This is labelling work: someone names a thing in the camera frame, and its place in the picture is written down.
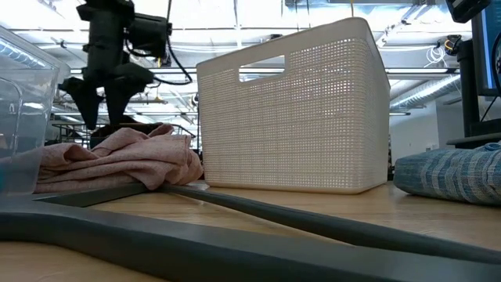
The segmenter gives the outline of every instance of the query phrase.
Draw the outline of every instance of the ceiling light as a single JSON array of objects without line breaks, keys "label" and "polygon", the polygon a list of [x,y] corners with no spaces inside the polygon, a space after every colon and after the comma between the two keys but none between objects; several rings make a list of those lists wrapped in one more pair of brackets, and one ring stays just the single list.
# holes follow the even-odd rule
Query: ceiling light
[{"label": "ceiling light", "polygon": [[386,69],[388,74],[444,74],[449,69],[446,68],[391,68]]},{"label": "ceiling light", "polygon": [[42,50],[58,49],[58,48],[81,50],[81,46],[64,45],[64,47],[61,47],[61,44],[38,46],[38,48]]},{"label": "ceiling light", "polygon": [[144,116],[168,116],[168,115],[198,115],[197,113],[183,113],[183,112],[165,112],[165,113],[162,113],[162,112],[142,112],[142,113],[137,113],[137,114],[140,114],[140,115],[144,115]]},{"label": "ceiling light", "polygon": [[[80,113],[78,112],[70,112],[70,113],[52,113],[54,115],[57,115],[57,116],[81,116]],[[136,115],[137,113],[124,113],[124,115]],[[107,116],[108,113],[107,112],[99,112],[97,115],[100,115],[100,116]]]},{"label": "ceiling light", "polygon": [[45,109],[44,105],[41,104],[41,103],[24,103],[23,106],[34,108],[34,109],[37,109],[37,110],[43,110],[43,109]]},{"label": "ceiling light", "polygon": [[390,113],[391,116],[404,116],[404,115],[410,115],[410,113]]},{"label": "ceiling light", "polygon": [[79,121],[78,119],[74,118],[74,117],[64,117],[64,119],[66,119],[67,121],[72,121],[72,122],[77,122],[77,123],[82,123],[82,121]]}]

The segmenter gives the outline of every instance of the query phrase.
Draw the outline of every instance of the wooden table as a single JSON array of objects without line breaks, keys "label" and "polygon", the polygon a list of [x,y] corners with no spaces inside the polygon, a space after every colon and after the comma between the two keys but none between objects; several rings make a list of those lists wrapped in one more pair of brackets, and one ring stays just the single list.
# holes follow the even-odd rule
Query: wooden table
[{"label": "wooden table", "polygon": [[[501,209],[411,196],[391,183],[354,196],[210,190],[501,250]],[[141,194],[91,208],[281,236],[314,236],[228,208],[161,193]],[[0,281],[161,280],[63,248],[0,242]]]}]

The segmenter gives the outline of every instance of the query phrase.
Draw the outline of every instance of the crumpled cloth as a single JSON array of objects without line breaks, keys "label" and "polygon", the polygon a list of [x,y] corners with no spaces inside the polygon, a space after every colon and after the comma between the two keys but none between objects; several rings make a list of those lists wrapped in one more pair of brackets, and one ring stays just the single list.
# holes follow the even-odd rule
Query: crumpled cloth
[{"label": "crumpled cloth", "polygon": [[395,163],[393,183],[407,193],[501,205],[501,144],[474,150],[432,150]]},{"label": "crumpled cloth", "polygon": [[203,173],[189,148],[190,136],[172,135],[162,125],[149,135],[121,128],[92,150],[75,143],[42,148],[35,193],[91,190],[141,182],[149,190],[163,183],[184,185]]}]

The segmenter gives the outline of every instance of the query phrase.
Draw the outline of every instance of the basket handle hole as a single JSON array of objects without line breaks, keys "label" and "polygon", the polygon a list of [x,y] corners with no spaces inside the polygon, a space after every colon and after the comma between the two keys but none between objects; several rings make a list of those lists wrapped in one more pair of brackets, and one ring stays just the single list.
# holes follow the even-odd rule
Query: basket handle hole
[{"label": "basket handle hole", "polygon": [[[282,74],[285,71],[285,56],[275,56],[272,58],[260,60],[258,62],[248,63],[246,65],[240,66],[239,69],[239,79],[240,82],[253,81],[256,79],[269,78]],[[251,74],[246,69],[254,68]],[[255,72],[256,68],[261,68],[259,72]]]}]

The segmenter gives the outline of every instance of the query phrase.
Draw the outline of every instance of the fluorescent light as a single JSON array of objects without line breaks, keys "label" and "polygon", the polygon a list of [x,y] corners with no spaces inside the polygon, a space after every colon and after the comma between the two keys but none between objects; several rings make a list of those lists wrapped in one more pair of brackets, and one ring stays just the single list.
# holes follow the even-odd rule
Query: fluorescent light
[{"label": "fluorescent light", "polygon": [[43,110],[43,109],[45,109],[44,105],[40,104],[40,103],[24,103],[23,106],[25,106],[25,107],[31,107],[31,108],[34,108],[34,109],[37,109],[37,110]]},{"label": "fluorescent light", "polygon": [[386,69],[389,74],[444,74],[449,69],[446,68],[400,68]]},{"label": "fluorescent light", "polygon": [[198,115],[197,113],[182,113],[182,112],[142,112],[142,113],[137,113],[139,115],[144,115],[144,116],[167,116],[167,115]]},{"label": "fluorescent light", "polygon": [[81,121],[79,121],[78,119],[76,119],[74,117],[64,117],[64,119],[66,119],[67,121],[81,123]]},{"label": "fluorescent light", "polygon": [[390,113],[391,116],[404,116],[404,115],[410,115],[410,113]]},{"label": "fluorescent light", "polygon": [[40,48],[42,50],[58,49],[58,48],[81,50],[82,47],[81,46],[74,46],[73,44],[65,45],[64,47],[61,47],[61,45],[59,45],[59,44],[54,44],[54,45],[38,46],[38,48]]},{"label": "fluorescent light", "polygon": [[[77,113],[77,112],[70,112],[70,113],[52,113],[54,115],[57,115],[57,116],[81,116],[80,113]],[[124,113],[124,115],[136,115],[137,113]],[[107,112],[99,112],[97,115],[100,115],[100,116],[107,116],[108,113]]]},{"label": "fluorescent light", "polygon": [[408,52],[408,51],[420,51],[428,50],[429,48],[434,48],[436,45],[418,46],[418,47],[403,47],[403,46],[384,46],[379,48],[380,52]]},{"label": "fluorescent light", "polygon": [[[81,116],[80,113],[78,112],[59,112],[59,113],[52,113],[57,116]],[[107,116],[107,112],[99,112],[98,115],[100,116]],[[143,115],[143,116],[168,116],[168,115],[198,115],[198,113],[183,113],[183,112],[142,112],[142,113],[124,113],[124,115],[128,116],[134,116],[134,115]]]},{"label": "fluorescent light", "polygon": [[241,74],[282,74],[285,69],[280,68],[240,68]]},{"label": "fluorescent light", "polygon": [[[195,74],[196,73],[196,68],[195,67],[185,67],[186,72],[189,74]],[[154,74],[182,74],[182,70],[178,68],[154,68],[154,69],[149,69]]]}]

